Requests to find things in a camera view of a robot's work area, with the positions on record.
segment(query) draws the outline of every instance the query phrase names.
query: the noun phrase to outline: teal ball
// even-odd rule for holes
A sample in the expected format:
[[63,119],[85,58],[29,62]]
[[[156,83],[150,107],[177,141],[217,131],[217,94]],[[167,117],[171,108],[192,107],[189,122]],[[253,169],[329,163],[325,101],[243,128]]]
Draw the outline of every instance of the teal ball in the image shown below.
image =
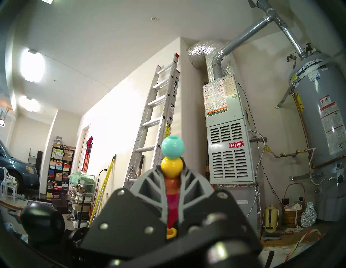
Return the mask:
[[161,144],[162,153],[170,159],[176,159],[180,157],[184,150],[185,145],[181,138],[176,136],[168,136]]

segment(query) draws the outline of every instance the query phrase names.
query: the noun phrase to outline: ceiling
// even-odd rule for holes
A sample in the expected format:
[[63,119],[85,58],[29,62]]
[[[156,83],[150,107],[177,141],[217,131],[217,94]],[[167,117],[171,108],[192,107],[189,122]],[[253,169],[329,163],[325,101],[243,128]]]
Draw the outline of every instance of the ceiling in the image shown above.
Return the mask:
[[[289,3],[279,2],[270,1],[289,25]],[[17,102],[21,95],[36,99],[39,112],[21,112],[45,123],[57,109],[83,115],[177,37],[191,44],[231,40],[263,15],[247,0],[31,0],[16,19],[12,71]],[[252,39],[276,31],[271,24]],[[19,71],[21,52],[28,48],[44,56],[45,74],[38,83],[24,80]]]

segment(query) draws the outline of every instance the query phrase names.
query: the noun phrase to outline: copper pipe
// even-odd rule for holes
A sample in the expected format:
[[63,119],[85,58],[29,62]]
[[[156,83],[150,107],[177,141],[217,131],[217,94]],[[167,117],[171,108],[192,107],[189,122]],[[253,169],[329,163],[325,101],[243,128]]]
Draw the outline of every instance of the copper pipe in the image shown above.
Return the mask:
[[[297,97],[295,96],[295,93],[294,93],[293,90],[291,91],[291,94],[292,94],[292,97],[293,97],[293,99],[294,99],[294,103],[295,103],[295,105],[296,105],[296,107],[297,107],[297,110],[298,110],[298,113],[299,113],[299,117],[300,117],[300,121],[301,121],[301,123],[302,123],[302,127],[303,127],[303,131],[304,131],[304,136],[305,136],[306,145],[307,145],[308,149],[310,149],[308,134],[307,134],[307,132],[306,132],[304,119],[303,119],[302,114],[301,114],[301,112],[300,112],[300,110],[299,110]],[[314,165],[312,164],[312,165],[311,165],[311,168],[312,168],[312,169],[317,169],[317,168],[325,167],[325,166],[327,166],[327,165],[329,165],[329,164],[331,164],[331,163],[334,163],[334,162],[336,162],[337,160],[340,160],[340,159],[342,159],[342,158],[344,158],[344,157],[346,157],[346,155],[340,155],[340,156],[338,156],[338,157],[336,157],[336,158],[334,158],[334,159],[332,159],[332,160],[329,160],[329,161],[324,162],[324,163],[322,163],[322,164],[319,164],[319,165],[317,165],[317,166],[314,166]]]
[[306,132],[305,123],[304,123],[304,119],[303,119],[303,117],[302,117],[302,113],[301,113],[300,110],[299,110],[299,105],[298,105],[297,97],[295,96],[295,93],[294,93],[293,90],[291,91],[291,93],[292,93],[292,97],[293,97],[293,99],[294,99],[294,103],[295,103],[295,105],[296,105],[296,107],[297,107],[297,110],[298,110],[298,113],[299,113],[300,121],[301,121],[301,123],[302,123],[302,127],[303,127],[303,131],[304,131],[304,136],[305,136],[306,145],[307,145],[308,149],[310,149],[308,134],[307,134],[307,132]]
[[332,159],[332,160],[329,160],[329,161],[324,162],[324,163],[322,163],[322,164],[319,164],[319,165],[317,165],[317,166],[312,166],[311,168],[312,168],[312,169],[321,168],[321,167],[327,166],[327,165],[329,165],[329,164],[331,164],[331,163],[334,163],[335,161],[340,160],[340,159],[342,159],[342,158],[344,158],[344,157],[346,157],[346,155],[340,155],[340,156],[338,156],[338,157],[336,157],[336,158],[334,158],[334,159]]

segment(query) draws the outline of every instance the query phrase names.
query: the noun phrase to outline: yellow container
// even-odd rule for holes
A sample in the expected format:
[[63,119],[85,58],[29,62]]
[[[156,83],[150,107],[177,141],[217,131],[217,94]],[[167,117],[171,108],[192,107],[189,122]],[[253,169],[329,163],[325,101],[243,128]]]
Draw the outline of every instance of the yellow container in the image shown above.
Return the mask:
[[279,210],[274,205],[265,208],[265,230],[268,233],[274,233],[279,222]]

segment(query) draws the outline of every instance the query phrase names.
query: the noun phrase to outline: bryant logo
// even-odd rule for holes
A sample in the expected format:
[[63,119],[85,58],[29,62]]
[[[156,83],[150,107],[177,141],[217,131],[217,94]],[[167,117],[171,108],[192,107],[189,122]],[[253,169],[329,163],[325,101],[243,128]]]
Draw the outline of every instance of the bryant logo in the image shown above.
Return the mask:
[[233,143],[229,144],[230,148],[238,148],[238,147],[242,147],[242,146],[244,146],[243,141],[233,142]]

